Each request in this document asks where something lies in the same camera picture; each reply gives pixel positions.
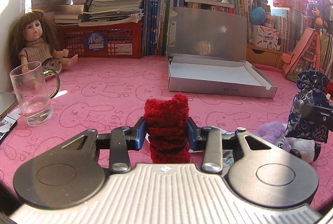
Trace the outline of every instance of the mug handle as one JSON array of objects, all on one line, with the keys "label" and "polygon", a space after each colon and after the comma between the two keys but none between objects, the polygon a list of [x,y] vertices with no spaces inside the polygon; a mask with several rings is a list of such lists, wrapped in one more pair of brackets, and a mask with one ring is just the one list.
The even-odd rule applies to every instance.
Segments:
[{"label": "mug handle", "polygon": [[58,73],[54,70],[47,70],[47,71],[43,72],[44,76],[49,74],[49,73],[53,73],[56,76],[56,79],[57,79],[56,89],[54,90],[53,93],[51,93],[51,95],[49,95],[49,97],[52,99],[53,97],[56,96],[56,94],[58,93],[58,91],[60,89],[60,78],[59,78]]}]

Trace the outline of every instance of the purple plush toy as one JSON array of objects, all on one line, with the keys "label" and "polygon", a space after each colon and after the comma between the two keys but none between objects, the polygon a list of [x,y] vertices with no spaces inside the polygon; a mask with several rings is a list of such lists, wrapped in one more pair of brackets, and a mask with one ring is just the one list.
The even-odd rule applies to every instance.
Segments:
[{"label": "purple plush toy", "polygon": [[289,144],[289,139],[284,137],[285,131],[286,127],[283,123],[272,122],[259,126],[255,135],[277,147],[280,147],[284,151],[290,152],[291,145]]},{"label": "purple plush toy", "polygon": [[287,138],[284,135],[286,128],[287,124],[280,122],[265,123],[258,127],[255,135],[287,152],[296,150],[307,163],[316,161],[321,150],[320,144],[314,140]]}]

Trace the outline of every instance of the black circular pad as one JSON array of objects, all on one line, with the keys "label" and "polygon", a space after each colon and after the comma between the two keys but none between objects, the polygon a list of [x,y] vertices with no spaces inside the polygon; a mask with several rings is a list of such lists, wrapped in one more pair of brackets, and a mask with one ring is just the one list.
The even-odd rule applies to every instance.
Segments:
[{"label": "black circular pad", "polygon": [[21,201],[43,209],[64,209],[88,200],[102,188],[105,173],[93,159],[96,137],[89,133],[84,145],[75,147],[82,134],[78,136],[18,168],[13,185]]},{"label": "black circular pad", "polygon": [[311,203],[319,181],[308,163],[252,134],[253,137],[237,135],[238,139],[246,140],[248,146],[242,149],[242,158],[232,165],[226,176],[236,194],[250,203],[269,208]]}]

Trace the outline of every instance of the doll face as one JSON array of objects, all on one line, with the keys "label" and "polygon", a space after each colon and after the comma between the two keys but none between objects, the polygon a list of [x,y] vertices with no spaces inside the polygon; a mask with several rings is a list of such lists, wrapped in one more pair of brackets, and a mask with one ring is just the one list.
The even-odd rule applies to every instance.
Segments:
[{"label": "doll face", "polygon": [[39,20],[35,20],[24,28],[24,39],[27,42],[37,41],[43,35],[43,29]]}]

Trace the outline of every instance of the white box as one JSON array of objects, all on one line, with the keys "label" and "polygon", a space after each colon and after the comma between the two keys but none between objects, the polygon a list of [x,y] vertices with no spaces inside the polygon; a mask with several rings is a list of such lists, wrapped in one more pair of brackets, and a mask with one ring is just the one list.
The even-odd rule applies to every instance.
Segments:
[{"label": "white box", "polygon": [[170,54],[169,91],[273,98],[277,90],[247,61]]},{"label": "white box", "polygon": [[255,46],[276,50],[279,31],[269,27],[254,25],[252,39]]},{"label": "white box", "polygon": [[246,61],[246,18],[172,7],[169,91],[273,98],[277,86]]}]

